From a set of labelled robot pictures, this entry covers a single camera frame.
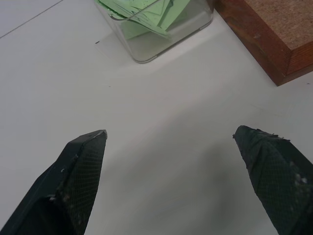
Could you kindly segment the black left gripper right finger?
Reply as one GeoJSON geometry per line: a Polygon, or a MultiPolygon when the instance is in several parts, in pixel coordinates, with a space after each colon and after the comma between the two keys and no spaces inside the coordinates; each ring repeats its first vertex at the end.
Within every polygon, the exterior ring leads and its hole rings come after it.
{"type": "Polygon", "coordinates": [[[290,140],[241,125],[233,138],[280,235],[313,233],[313,164],[290,140]]]}

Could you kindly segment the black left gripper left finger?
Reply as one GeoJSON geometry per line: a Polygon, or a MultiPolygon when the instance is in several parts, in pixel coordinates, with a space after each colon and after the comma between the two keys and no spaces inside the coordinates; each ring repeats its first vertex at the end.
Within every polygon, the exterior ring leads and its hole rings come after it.
{"type": "Polygon", "coordinates": [[[107,131],[67,143],[33,183],[7,220],[2,235],[83,235],[98,192],[107,131]]]}

